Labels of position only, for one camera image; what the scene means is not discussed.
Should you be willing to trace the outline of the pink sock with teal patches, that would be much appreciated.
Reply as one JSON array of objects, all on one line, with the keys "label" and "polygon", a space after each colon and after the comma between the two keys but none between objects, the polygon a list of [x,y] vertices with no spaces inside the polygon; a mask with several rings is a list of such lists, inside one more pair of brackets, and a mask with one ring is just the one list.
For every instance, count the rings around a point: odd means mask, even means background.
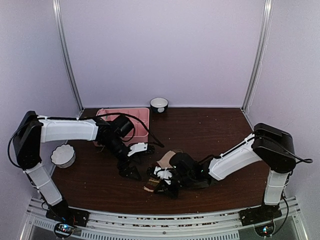
[{"label": "pink sock with teal patches", "polygon": [[96,116],[97,116],[97,117],[100,117],[100,118],[102,118],[102,117],[107,117],[107,113],[108,113],[108,109],[106,109],[106,108],[101,108],[101,109],[99,109],[99,110],[97,111]]}]

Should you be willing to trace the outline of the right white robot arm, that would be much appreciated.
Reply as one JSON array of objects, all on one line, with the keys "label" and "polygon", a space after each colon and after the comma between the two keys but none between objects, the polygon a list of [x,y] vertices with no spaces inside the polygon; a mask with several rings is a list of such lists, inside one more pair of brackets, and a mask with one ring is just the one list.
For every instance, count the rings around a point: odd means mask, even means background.
[{"label": "right white robot arm", "polygon": [[159,181],[156,192],[176,198],[180,188],[208,188],[256,162],[269,166],[262,204],[256,210],[258,219],[266,221],[278,211],[289,174],[296,167],[293,137],[278,128],[258,123],[242,142],[201,161],[185,152],[175,152],[168,163],[157,162],[148,174]]}]

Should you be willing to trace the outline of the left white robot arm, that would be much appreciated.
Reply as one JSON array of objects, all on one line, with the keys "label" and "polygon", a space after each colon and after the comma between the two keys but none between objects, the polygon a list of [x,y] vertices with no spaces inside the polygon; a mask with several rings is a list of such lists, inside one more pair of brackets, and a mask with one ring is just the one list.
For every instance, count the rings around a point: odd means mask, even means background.
[{"label": "left white robot arm", "polygon": [[121,177],[139,181],[141,175],[131,164],[134,151],[122,140],[133,129],[129,115],[124,113],[118,113],[112,121],[104,121],[100,116],[79,119],[46,117],[28,111],[8,142],[9,146],[14,146],[16,159],[11,164],[25,171],[53,215],[61,222],[67,222],[72,218],[72,211],[42,165],[41,144],[66,140],[98,142],[118,160],[117,169]]}]

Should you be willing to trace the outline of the beige striped ribbed sock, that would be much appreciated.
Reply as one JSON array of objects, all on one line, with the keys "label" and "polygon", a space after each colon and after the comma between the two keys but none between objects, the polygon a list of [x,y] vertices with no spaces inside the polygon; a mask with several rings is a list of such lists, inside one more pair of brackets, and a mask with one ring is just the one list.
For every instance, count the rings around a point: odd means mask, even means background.
[{"label": "beige striped ribbed sock", "polygon": [[[158,160],[155,164],[153,164],[151,167],[161,167],[161,168],[168,168],[169,170],[172,170],[174,167],[170,164],[170,160],[178,153],[183,153],[181,149],[173,149],[166,152],[163,157]],[[164,179],[160,178],[154,178],[149,176],[149,179],[146,183],[146,185],[143,187],[143,189],[147,192],[153,193],[155,187],[158,185],[158,183]],[[171,184],[171,180],[164,180],[169,185]]]}]

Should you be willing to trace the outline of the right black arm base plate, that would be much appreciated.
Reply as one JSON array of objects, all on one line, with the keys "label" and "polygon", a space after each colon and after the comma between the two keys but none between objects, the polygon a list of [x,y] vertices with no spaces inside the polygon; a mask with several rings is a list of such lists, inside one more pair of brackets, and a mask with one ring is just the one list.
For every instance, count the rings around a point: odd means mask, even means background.
[{"label": "right black arm base plate", "polygon": [[255,225],[282,216],[279,205],[261,205],[241,210],[239,218],[242,226]]}]

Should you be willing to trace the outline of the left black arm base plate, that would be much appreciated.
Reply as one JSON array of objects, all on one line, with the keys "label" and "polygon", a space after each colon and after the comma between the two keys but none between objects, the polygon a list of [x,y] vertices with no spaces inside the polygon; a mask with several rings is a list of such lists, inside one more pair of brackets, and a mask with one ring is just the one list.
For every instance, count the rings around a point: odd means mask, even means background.
[{"label": "left black arm base plate", "polygon": [[57,222],[66,223],[70,226],[86,227],[90,213],[70,207],[49,207],[46,211],[46,218]]}]

